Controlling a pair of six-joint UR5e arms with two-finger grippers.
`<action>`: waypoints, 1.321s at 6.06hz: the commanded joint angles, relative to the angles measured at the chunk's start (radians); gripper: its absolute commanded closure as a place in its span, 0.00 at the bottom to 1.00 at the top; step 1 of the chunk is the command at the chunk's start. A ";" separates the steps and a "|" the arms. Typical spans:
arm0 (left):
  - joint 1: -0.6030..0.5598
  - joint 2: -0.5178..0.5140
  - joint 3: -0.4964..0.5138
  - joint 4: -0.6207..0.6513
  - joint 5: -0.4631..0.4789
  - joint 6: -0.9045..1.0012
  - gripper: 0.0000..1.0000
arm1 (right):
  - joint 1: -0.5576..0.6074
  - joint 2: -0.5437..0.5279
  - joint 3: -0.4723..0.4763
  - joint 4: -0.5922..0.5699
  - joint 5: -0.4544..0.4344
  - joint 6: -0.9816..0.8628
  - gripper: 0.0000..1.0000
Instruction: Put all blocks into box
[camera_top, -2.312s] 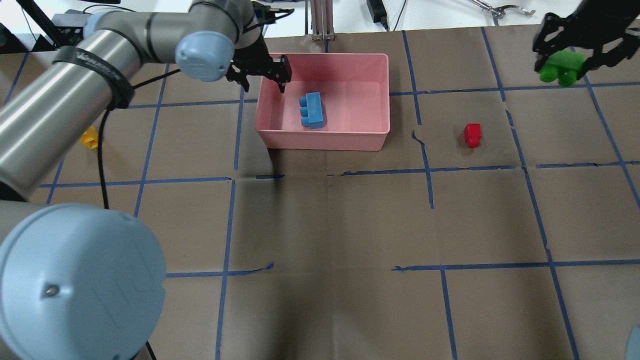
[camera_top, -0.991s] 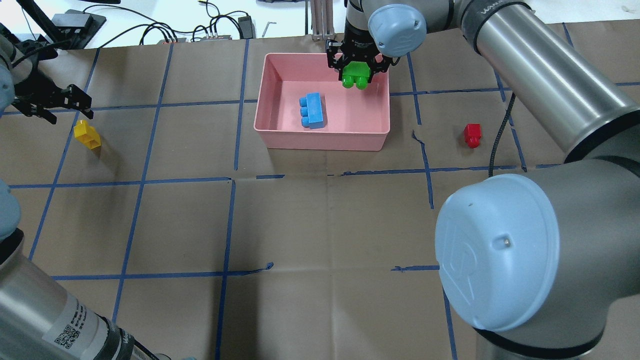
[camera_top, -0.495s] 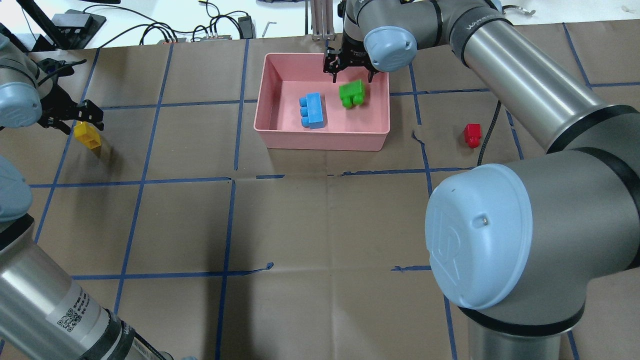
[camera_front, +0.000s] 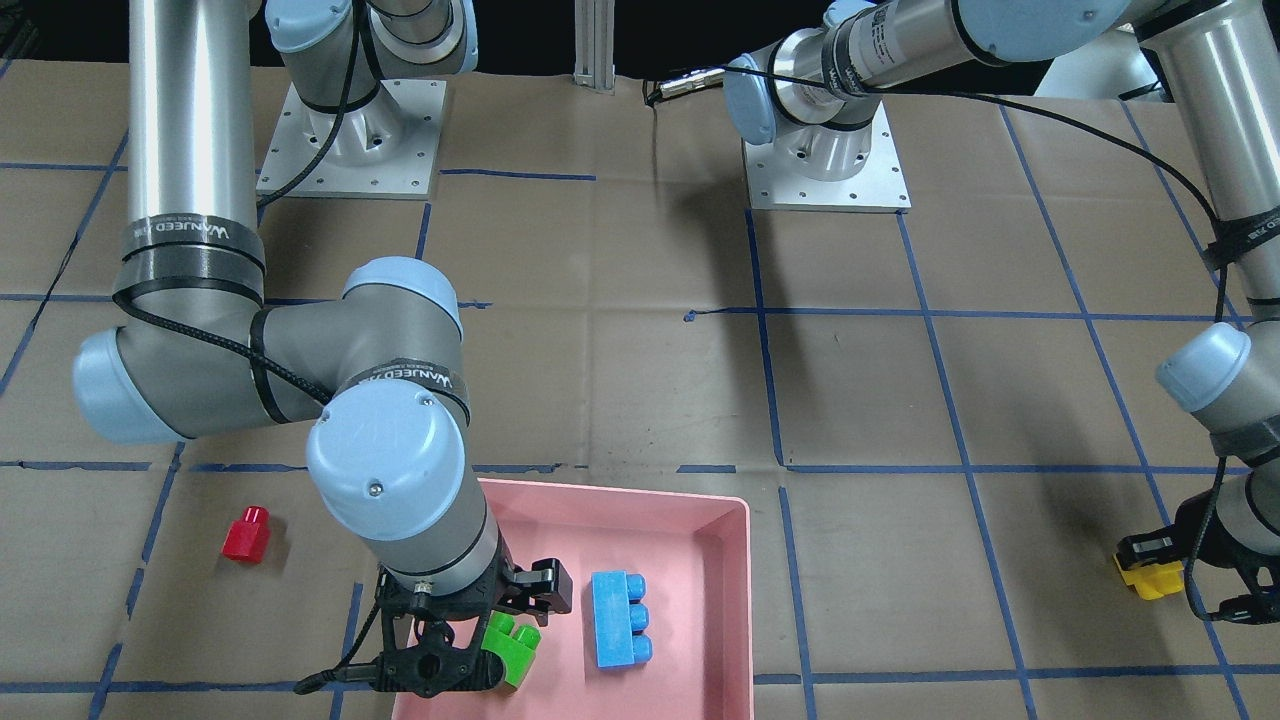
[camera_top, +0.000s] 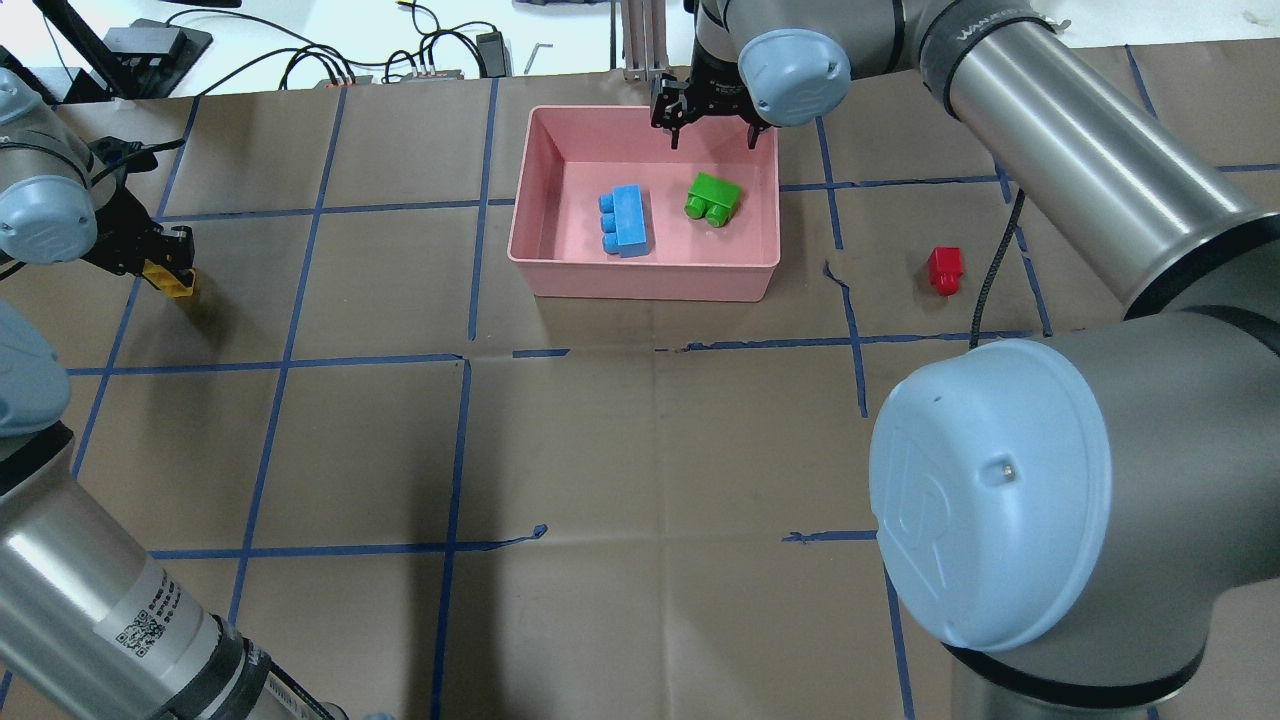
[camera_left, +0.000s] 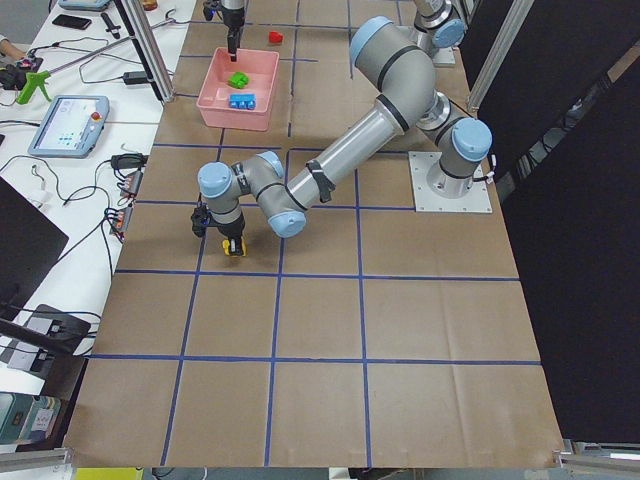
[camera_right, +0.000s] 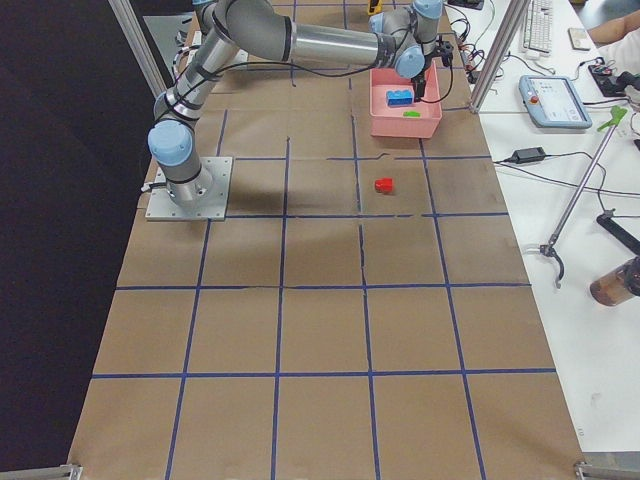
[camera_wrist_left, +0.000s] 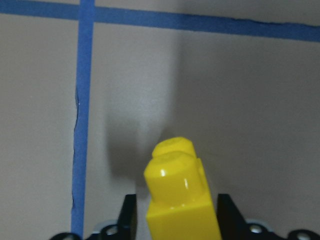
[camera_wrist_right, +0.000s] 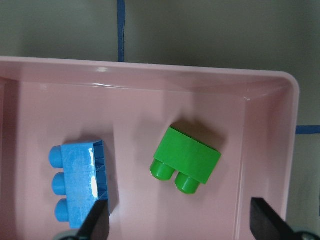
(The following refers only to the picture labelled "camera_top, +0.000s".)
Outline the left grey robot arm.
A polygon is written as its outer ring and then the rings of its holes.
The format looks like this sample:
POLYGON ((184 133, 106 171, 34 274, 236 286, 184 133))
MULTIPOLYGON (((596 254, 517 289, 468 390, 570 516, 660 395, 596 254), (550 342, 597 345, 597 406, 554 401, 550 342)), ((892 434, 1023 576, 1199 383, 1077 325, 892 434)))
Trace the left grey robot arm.
MULTIPOLYGON (((125 187, 157 145, 86 143, 3 72, 3 258, 86 261, 195 291, 195 241, 125 187)), ((343 719, 227 619, 209 612, 73 477, 67 369, 3 306, 3 664, 76 719, 343 719)))

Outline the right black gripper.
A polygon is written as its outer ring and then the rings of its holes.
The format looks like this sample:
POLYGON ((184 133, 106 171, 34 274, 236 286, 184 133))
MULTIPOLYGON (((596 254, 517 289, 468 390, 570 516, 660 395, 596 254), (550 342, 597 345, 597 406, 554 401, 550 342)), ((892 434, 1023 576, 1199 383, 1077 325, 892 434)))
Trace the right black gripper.
POLYGON ((682 128, 704 117, 742 119, 748 124, 748 149, 753 151, 771 128, 756 111, 739 65, 707 50, 695 50, 686 79, 663 73, 653 85, 650 127, 667 131, 669 147, 678 150, 682 128))

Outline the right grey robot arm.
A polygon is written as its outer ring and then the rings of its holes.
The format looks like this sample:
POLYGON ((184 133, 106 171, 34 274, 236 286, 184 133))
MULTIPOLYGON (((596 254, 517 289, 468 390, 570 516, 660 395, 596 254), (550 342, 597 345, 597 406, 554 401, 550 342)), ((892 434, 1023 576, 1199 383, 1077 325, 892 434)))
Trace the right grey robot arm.
MULTIPOLYGON (((1083 50, 1083 59, 1189 129, 1210 159, 1277 163, 1277 119, 1210 129, 1207 113, 1261 95, 1277 111, 1277 38, 1083 50)), ((886 184, 782 195, 783 260, 759 304, 652 310, 660 542, 628 551, 649 582, 636 641, 575 707, 598 719, 951 719, 943 650, 881 575, 867 498, 870 419, 909 372, 957 356, 956 306, 909 299, 908 250, 960 240, 979 270, 1009 187, 886 184)), ((984 331, 1034 336, 1117 322, 1121 304, 1030 201, 984 331)), ((1277 719, 1277 580, 1226 593, 1204 666, 1155 719, 1277 719)))

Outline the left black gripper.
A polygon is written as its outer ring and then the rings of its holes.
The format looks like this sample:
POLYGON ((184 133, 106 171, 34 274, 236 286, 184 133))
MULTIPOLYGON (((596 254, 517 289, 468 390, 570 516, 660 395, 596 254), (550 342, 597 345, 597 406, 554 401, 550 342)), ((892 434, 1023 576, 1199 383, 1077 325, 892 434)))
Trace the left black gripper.
POLYGON ((125 187, 131 173, 157 168, 159 152, 186 145, 182 138, 163 143, 143 143, 122 138, 99 138, 88 145, 96 167, 90 187, 96 190, 114 181, 114 191, 95 213, 99 238, 84 260, 116 275, 141 277, 145 260, 172 270, 195 269, 195 233, 188 225, 165 229, 143 204, 125 187))

